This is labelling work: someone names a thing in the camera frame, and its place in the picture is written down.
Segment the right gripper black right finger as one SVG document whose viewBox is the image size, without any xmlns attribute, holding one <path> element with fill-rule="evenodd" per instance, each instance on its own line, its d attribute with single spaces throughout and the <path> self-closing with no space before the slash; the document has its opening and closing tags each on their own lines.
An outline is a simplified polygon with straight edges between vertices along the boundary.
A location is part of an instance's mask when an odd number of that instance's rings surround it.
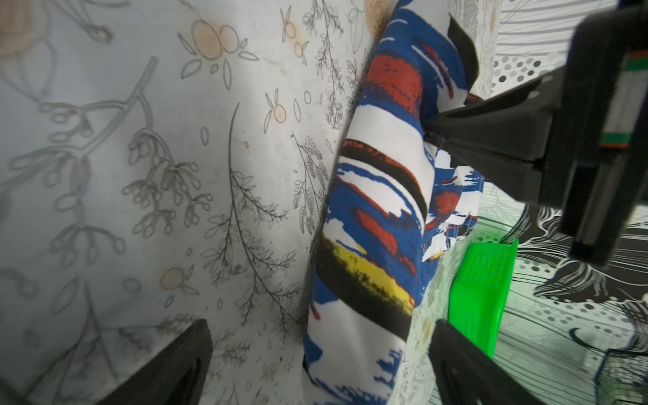
<svg viewBox="0 0 648 405">
<path fill-rule="evenodd" d="M 435 324 L 429 358 L 444 404 L 543 405 L 447 320 Z"/>
</svg>

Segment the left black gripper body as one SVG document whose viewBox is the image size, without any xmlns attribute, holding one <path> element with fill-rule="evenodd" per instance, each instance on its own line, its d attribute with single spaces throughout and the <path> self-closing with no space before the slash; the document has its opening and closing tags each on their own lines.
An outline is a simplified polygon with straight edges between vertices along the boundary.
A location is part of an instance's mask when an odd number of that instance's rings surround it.
<svg viewBox="0 0 648 405">
<path fill-rule="evenodd" d="M 647 7 L 577 25 L 553 115 L 540 202 L 562 211 L 571 258 L 609 263 L 647 188 Z"/>
</svg>

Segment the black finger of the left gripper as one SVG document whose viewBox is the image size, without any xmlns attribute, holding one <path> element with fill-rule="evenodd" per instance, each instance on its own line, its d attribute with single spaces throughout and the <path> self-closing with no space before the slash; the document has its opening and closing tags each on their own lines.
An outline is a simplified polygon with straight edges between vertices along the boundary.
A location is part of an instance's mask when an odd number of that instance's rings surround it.
<svg viewBox="0 0 648 405">
<path fill-rule="evenodd" d="M 532 162 L 517 160 L 485 150 L 471 150 L 450 143 L 441 136 L 430 136 L 430 143 L 445 150 L 453 158 L 469 165 L 516 201 L 548 205 L 541 199 L 543 172 Z"/>
<path fill-rule="evenodd" d="M 559 67 L 485 101 L 447 111 L 424 124 L 437 146 L 543 147 L 560 108 L 566 67 Z"/>
</svg>

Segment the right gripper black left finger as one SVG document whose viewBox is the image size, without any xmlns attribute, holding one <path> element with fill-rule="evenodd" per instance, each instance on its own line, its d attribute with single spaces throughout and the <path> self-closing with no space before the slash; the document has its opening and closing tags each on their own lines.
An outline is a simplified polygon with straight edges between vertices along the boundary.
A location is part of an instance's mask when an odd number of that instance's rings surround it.
<svg viewBox="0 0 648 405">
<path fill-rule="evenodd" d="M 209 326 L 204 319 L 197 320 L 100 403 L 197 404 L 212 353 Z"/>
</svg>

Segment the blue patterned long pants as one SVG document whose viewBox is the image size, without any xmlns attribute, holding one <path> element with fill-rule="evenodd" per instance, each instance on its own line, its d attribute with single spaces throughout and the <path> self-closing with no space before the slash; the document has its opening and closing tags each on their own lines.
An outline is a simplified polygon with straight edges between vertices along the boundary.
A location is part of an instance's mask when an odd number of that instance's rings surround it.
<svg viewBox="0 0 648 405">
<path fill-rule="evenodd" d="M 478 219 L 484 179 L 425 142 L 479 74 L 442 1 L 401 1 L 376 44 L 341 145 L 312 253 L 304 337 L 308 404 L 385 404 L 413 312 L 440 256 Z"/>
</svg>

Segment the green plastic basket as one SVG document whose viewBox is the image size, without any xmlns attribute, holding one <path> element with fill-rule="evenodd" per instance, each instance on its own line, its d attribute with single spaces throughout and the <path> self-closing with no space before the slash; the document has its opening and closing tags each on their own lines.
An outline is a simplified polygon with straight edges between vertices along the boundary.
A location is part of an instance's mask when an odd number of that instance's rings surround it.
<svg viewBox="0 0 648 405">
<path fill-rule="evenodd" d="M 490 358 L 511 288 L 517 249 L 518 241 L 470 245 L 450 290 L 448 321 Z"/>
</svg>

